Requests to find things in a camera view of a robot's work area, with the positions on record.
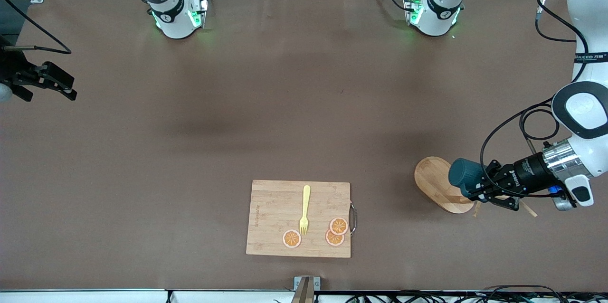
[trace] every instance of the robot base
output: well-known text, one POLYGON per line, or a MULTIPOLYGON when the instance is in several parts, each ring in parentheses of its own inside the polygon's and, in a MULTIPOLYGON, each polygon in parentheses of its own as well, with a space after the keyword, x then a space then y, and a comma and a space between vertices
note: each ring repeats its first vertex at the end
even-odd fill
POLYGON ((448 19, 439 19, 437 14, 428 8, 427 0, 403 0, 404 7, 414 9, 414 12, 405 11, 406 23, 416 27, 424 35, 441 36, 456 24, 460 9, 448 19))
POLYGON ((184 0, 187 4, 174 17, 172 22, 163 21, 156 17, 156 26, 169 38, 181 39, 190 36, 198 28, 204 28, 207 17, 208 0, 184 0))

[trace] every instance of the oval wooden board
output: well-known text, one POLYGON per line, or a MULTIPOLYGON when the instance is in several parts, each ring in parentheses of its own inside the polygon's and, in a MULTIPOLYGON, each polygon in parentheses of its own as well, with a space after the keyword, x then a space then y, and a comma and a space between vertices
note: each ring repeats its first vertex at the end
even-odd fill
POLYGON ((448 171, 450 164, 446 160, 427 157, 416 165, 414 179, 418 188, 443 210, 454 214, 466 213, 473 208, 473 202, 463 197, 459 188, 450 184, 448 171))

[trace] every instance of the teal object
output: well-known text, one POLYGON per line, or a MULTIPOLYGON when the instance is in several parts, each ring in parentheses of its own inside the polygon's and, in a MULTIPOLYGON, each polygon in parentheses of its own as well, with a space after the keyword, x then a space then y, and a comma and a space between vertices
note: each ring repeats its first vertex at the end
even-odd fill
POLYGON ((464 197, 471 197, 468 189, 474 190, 475 186, 482 181, 484 171, 479 163, 458 158, 452 163, 447 179, 452 186, 460 188, 460 193, 464 197))

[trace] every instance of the logo on cutting board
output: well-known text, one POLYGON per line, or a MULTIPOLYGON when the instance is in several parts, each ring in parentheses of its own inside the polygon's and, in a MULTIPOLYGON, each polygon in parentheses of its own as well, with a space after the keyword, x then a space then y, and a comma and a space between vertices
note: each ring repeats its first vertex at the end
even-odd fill
POLYGON ((256 206, 256 227, 260 227, 260 205, 256 206))

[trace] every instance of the green led light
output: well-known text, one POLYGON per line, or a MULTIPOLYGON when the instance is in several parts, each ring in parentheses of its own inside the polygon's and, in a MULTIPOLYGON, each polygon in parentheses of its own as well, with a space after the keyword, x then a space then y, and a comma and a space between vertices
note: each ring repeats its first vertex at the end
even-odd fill
POLYGON ((456 24, 456 19, 458 19, 458 13, 460 13, 460 9, 457 9, 456 13, 454 13, 454 20, 452 21, 452 25, 456 24))
POLYGON ((161 28, 161 24, 158 22, 158 18, 156 18, 154 11, 152 11, 152 17, 154 17, 154 21, 156 21, 156 27, 161 28))
POLYGON ((423 6, 420 5, 416 8, 414 12, 412 12, 412 17, 410 18, 410 22, 412 24, 418 24, 420 22, 420 17, 423 14, 423 6))
POLYGON ((188 11, 188 16, 192 21, 192 25, 198 28, 200 26, 200 15, 196 12, 188 11))

